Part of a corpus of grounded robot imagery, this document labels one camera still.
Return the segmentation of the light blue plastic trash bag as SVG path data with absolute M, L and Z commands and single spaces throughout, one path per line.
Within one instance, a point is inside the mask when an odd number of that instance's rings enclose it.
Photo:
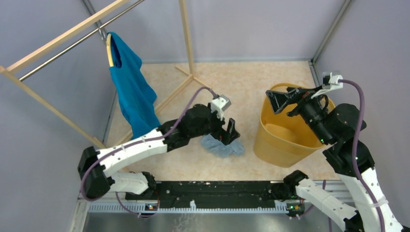
M 208 134 L 202 137 L 200 144 L 207 152 L 220 158 L 227 158 L 230 155 L 241 156 L 246 151 L 239 138 L 233 140 L 228 145 L 224 145 L 221 141 Z

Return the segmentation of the yellow plastic trash bin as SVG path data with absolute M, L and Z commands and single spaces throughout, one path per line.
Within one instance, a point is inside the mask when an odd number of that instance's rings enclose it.
M 289 168 L 326 147 L 301 116 L 286 115 L 294 108 L 294 104 L 289 105 L 276 115 L 269 99 L 265 97 L 253 145 L 256 157 L 267 163 Z

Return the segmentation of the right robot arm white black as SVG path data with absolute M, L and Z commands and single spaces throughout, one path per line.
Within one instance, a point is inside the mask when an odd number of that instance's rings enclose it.
M 289 87 L 284 92 L 268 90 L 267 98 L 275 114 L 294 105 L 288 116 L 301 116 L 320 142 L 327 145 L 323 154 L 347 187 L 354 206 L 318 187 L 297 170 L 284 178 L 283 192 L 289 199 L 309 201 L 344 232 L 407 232 L 394 216 L 381 187 L 375 162 L 368 147 L 360 142 L 364 104 L 343 103 L 328 111 L 328 97 L 320 88 Z

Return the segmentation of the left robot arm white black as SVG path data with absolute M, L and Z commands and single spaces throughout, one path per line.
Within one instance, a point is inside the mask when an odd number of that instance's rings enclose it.
M 121 169 L 145 158 L 164 154 L 189 144 L 192 138 L 209 135 L 223 145 L 231 145 L 240 137 L 235 120 L 230 118 L 226 129 L 211 105 L 196 104 L 179 118 L 167 121 L 149 133 L 111 148 L 83 150 L 77 171 L 80 194 L 96 201 L 108 192 L 129 192 L 144 200 L 155 194 L 155 180 L 148 172 L 125 173 Z

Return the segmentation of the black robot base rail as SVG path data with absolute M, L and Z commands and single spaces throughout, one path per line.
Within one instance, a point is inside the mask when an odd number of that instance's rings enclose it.
M 264 209 L 276 207 L 277 202 L 304 203 L 295 190 L 277 181 L 162 181 L 147 193 L 126 193 L 125 199 L 153 200 L 161 209 L 188 208 L 191 202 L 199 209 Z

